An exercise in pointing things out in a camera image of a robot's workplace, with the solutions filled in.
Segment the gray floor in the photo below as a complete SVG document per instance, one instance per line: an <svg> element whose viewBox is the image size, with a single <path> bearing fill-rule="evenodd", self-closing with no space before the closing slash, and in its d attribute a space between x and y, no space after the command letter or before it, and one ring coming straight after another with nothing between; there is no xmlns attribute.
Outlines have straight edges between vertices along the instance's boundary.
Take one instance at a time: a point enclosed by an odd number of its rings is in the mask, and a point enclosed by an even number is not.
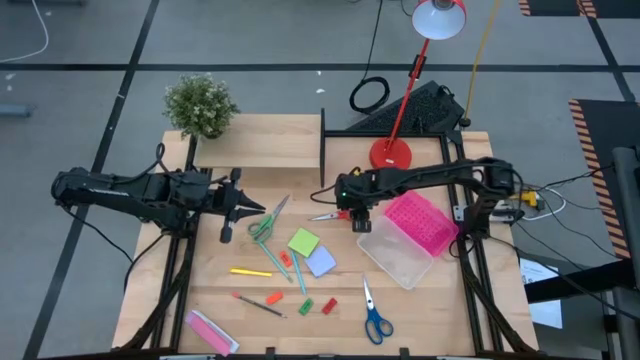
<svg viewBox="0 0 640 360"><path fill-rule="evenodd" d="M24 63L126 64L149 0L89 0L83 8L42 4L51 43ZM414 1L407 0L407 8ZM464 32L429 48L430 64L470 64L491 2L468 1ZM204 1L161 0L140 62L188 64L363 63L377 2L344 0ZM618 62L640 65L640 20L599 21ZM29 4L0 1L0 59L42 44ZM376 63L407 63L421 39L400 11L386 1L373 55ZM485 50L485 64L582 64L606 61L585 18L526 18L515 1L500 9ZM402 96L406 72L372 72L388 79L391 99ZM123 72L0 71L0 102L37 106L29 119L0 119L0 348L3 358L22 357L60 255L71 219L53 205L48 189L58 171L90 167L111 112ZM104 171L129 174L153 159L155 144L170 128L161 115L164 87L174 72L137 72L108 153ZM327 111L327 127L343 129L361 117L348 96L360 71L218 72L247 113ZM424 73L423 81L446 84L466 103L468 72ZM625 74L640 95L640 74ZM367 89L362 103L377 96ZM543 184L587 170L567 106L571 98L623 100L607 73L480 73L471 130L486 130L494 154L511 161L526 182ZM595 205L590 182L562 188L568 198ZM568 208L560 218L611 250L598 212ZM88 221L132 252L139 225L108 210L91 208ZM611 258L588 240L564 231L553 219L524 223L534 235L575 261L598 265ZM514 230L526 251L555 257ZM82 232L40 356L108 350L122 300L126 260L90 229ZM595 354L559 343L540 332L553 353Z"/></svg>

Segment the small green block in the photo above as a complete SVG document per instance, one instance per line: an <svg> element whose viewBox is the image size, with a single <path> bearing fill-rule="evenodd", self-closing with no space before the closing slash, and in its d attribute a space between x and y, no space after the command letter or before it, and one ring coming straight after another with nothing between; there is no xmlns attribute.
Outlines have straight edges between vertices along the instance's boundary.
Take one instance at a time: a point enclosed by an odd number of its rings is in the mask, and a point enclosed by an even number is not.
<svg viewBox="0 0 640 360"><path fill-rule="evenodd" d="M298 310L298 312L302 315L305 316L307 315L307 313L309 312L309 310L311 310L311 307L313 306L313 300L311 299L307 299L307 301L304 302L304 304L302 304L302 306L300 307L300 310Z"/></svg>

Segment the potted plant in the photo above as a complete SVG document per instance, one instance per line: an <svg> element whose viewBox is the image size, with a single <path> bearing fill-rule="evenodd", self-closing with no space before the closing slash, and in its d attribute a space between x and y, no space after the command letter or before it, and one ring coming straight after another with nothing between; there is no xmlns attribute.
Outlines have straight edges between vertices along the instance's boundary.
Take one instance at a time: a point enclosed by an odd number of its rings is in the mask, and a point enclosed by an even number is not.
<svg viewBox="0 0 640 360"><path fill-rule="evenodd" d="M178 84L167 86L163 115L182 130L182 136L194 135L215 139L229 126L238 106L231 101L225 82L216 83L210 73L181 75Z"/></svg>

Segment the blue scissors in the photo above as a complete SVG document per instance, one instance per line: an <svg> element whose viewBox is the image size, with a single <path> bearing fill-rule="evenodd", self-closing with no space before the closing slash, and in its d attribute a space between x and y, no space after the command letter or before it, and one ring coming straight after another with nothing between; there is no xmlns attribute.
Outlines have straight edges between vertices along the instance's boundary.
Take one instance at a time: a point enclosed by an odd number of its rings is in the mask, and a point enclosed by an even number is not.
<svg viewBox="0 0 640 360"><path fill-rule="evenodd" d="M371 291L369 290L369 284L367 278L362 275L364 279L364 296L367 299L367 321L364 323L364 328L367 331L367 336L372 343L376 345L382 344L382 338L388 337L393 334L393 325L378 314L376 306L373 303L371 297Z"/></svg>

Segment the lamp shade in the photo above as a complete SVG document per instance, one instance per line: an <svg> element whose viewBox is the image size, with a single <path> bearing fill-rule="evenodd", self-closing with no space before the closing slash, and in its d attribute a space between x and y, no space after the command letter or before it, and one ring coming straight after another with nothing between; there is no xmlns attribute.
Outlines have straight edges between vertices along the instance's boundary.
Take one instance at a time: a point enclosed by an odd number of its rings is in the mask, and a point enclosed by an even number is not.
<svg viewBox="0 0 640 360"><path fill-rule="evenodd" d="M466 21L467 10L462 0L421 0L411 17L416 31L431 40L456 36Z"/></svg>

